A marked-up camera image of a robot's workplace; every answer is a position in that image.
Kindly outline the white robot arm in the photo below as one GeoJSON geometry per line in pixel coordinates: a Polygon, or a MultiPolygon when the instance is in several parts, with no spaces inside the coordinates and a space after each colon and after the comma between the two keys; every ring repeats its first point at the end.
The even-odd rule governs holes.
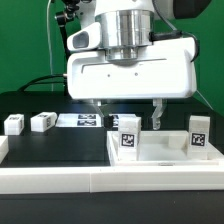
{"type": "Polygon", "coordinates": [[[151,99],[153,128],[170,98],[197,90],[197,38],[158,19],[199,16],[212,0],[62,0],[56,14],[67,59],[67,87],[76,100],[151,99]]]}

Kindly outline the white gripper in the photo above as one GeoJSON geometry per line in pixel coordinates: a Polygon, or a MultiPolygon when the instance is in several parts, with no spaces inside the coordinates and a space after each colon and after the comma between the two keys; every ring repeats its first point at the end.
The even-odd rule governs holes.
{"type": "Polygon", "coordinates": [[[135,60],[109,62],[103,51],[74,53],[67,63],[68,92],[74,99],[97,99],[94,109],[108,129],[114,118],[102,99],[154,99],[152,127],[159,130],[165,99],[187,98],[197,89],[194,53],[191,38],[141,47],[135,60]]]}

